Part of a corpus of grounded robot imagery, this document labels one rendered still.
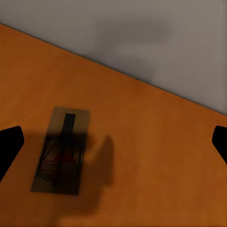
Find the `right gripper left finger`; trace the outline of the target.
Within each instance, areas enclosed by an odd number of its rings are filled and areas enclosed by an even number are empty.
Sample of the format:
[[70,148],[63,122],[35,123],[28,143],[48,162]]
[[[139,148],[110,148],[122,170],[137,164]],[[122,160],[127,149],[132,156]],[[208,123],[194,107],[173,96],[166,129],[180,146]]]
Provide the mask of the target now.
[[20,126],[0,131],[0,182],[24,145]]

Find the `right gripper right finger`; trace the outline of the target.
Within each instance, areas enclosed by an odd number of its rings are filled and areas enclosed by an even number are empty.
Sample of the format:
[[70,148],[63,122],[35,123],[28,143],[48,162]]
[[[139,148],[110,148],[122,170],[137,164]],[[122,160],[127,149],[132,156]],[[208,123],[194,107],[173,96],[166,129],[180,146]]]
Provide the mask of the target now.
[[227,128],[216,126],[212,143],[227,164]]

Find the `mousetrap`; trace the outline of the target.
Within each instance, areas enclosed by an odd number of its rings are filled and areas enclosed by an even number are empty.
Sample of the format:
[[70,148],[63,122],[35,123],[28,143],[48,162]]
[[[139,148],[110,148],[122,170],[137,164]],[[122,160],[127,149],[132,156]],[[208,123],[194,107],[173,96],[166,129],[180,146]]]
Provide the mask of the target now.
[[90,113],[53,108],[31,192],[79,194]]

